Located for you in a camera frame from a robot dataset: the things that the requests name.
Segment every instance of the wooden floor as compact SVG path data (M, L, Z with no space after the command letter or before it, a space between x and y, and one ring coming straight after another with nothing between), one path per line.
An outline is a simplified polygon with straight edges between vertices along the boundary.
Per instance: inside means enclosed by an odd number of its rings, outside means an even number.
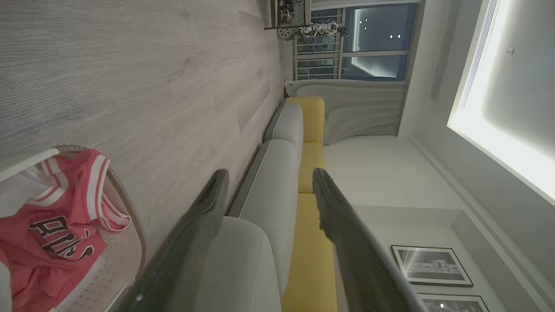
M152 255L214 170L235 189L283 97L266 1L0 1L0 168L99 150Z

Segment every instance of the black and white photograph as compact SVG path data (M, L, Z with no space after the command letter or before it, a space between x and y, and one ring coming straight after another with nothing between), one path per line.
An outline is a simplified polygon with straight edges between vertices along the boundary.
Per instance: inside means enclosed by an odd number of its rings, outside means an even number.
M391 246L401 273L413 284L473 287L451 248Z
M481 296L419 294L430 312L488 312Z

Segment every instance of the perforated basket bottom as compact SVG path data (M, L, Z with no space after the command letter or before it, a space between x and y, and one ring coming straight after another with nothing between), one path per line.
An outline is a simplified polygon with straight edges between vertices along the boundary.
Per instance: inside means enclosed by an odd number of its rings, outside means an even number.
M102 232L108 247L89 273L54 311L103 312L110 308L117 295L134 282L140 263L140 246L131 240L133 227L115 235Z

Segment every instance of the gray sofa seat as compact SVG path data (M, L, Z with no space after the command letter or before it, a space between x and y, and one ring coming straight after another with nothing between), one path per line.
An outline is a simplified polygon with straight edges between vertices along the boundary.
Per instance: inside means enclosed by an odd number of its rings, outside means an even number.
M264 141L277 139L293 143L297 149L300 167L304 138L303 126L301 107L297 103L284 103L278 106L272 117L268 129L264 133Z
M195 311L281 311L272 248L262 229L224 217L208 250Z
M297 213L298 153L293 143L270 140L260 147L229 215L258 225L268 236L280 295L285 292Z

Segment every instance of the yellow cushion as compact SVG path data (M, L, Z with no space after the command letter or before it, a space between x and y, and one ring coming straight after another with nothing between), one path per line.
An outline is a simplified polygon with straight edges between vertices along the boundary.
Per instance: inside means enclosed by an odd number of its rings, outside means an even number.
M316 97L287 98L287 102L297 103L302 109L305 142L324 143L324 100Z
M299 168L299 193L312 194L312 172L323 168L324 147L319 143L303 143L301 168Z
M337 312L334 255L331 241L320 229L316 197L299 194L291 268L283 312Z

